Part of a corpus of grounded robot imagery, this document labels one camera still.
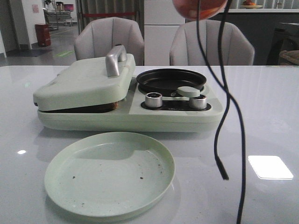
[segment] sandwich maker lid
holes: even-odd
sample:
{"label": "sandwich maker lid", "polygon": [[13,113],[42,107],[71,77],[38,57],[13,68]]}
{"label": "sandwich maker lid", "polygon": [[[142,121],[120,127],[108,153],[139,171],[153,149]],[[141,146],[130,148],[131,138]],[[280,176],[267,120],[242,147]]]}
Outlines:
{"label": "sandwich maker lid", "polygon": [[118,62],[119,76],[108,77],[105,57],[74,62],[33,94],[40,111],[53,111],[117,102],[127,95],[135,61],[132,54]]}

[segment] light green plate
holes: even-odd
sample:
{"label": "light green plate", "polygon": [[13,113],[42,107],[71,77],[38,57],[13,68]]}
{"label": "light green plate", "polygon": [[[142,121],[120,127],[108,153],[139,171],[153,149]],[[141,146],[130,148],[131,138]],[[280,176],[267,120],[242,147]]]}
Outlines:
{"label": "light green plate", "polygon": [[44,183],[49,197],[63,209],[117,221],[158,202],[174,173],[174,159],[159,141],[112,132],[66,147],[49,164]]}

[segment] bowl of fruit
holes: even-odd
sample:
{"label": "bowl of fruit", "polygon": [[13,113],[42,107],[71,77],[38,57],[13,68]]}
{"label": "bowl of fruit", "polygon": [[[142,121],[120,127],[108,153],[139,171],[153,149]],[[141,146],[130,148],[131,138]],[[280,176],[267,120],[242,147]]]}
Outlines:
{"label": "bowl of fruit", "polygon": [[262,5],[257,5],[256,3],[252,2],[251,0],[245,0],[243,4],[241,5],[243,8],[261,8]]}

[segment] glossy table surface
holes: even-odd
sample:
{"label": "glossy table surface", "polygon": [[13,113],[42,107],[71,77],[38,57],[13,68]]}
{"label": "glossy table surface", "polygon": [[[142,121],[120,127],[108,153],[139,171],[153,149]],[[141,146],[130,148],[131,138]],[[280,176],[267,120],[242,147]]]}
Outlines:
{"label": "glossy table surface", "polygon": [[[0,223],[86,224],[47,196],[44,174],[62,149],[99,132],[43,127],[32,94],[66,66],[0,67]],[[137,67],[135,75],[158,67]],[[207,77],[219,99],[225,95],[205,66],[180,67]],[[219,75],[219,67],[213,67]],[[231,93],[244,118],[248,156],[277,156],[292,174],[257,176],[247,159],[244,224],[299,223],[299,67],[228,66]],[[241,137],[236,110],[219,137],[224,181],[214,161],[215,130],[204,133],[142,133],[169,148],[176,173],[162,200],[126,224],[230,224],[236,222],[241,191]],[[261,165],[267,170],[266,161]]]}

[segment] refrigerator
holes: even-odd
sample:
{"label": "refrigerator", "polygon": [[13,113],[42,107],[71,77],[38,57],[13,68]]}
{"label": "refrigerator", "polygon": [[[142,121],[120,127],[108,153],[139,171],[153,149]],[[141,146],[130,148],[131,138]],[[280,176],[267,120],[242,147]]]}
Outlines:
{"label": "refrigerator", "polygon": [[179,25],[185,23],[172,0],[144,1],[144,65],[168,66],[169,52]]}

